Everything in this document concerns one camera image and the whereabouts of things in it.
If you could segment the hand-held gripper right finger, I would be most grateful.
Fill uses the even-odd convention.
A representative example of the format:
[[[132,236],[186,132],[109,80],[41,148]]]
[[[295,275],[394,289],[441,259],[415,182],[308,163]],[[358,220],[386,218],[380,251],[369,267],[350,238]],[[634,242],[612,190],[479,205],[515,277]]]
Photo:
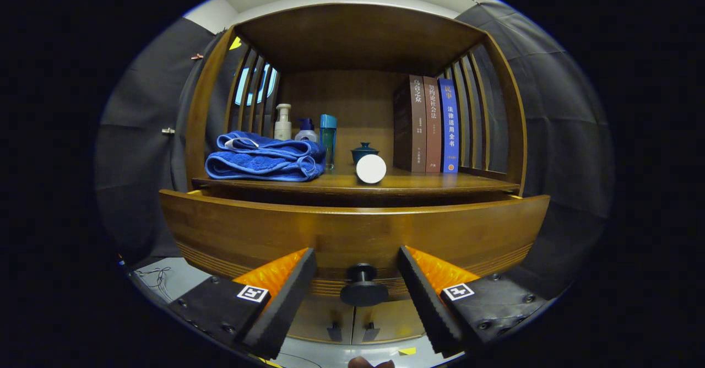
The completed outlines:
[[[505,274],[481,277],[409,246],[398,250],[398,270],[431,347],[446,358],[498,343],[550,303]]]

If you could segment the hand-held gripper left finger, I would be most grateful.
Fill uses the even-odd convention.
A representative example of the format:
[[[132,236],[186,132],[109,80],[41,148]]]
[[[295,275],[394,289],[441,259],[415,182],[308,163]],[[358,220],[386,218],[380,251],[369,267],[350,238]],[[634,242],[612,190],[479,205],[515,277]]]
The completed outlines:
[[[229,350],[272,360],[316,270],[314,250],[302,248],[234,279],[211,276],[167,309]]]

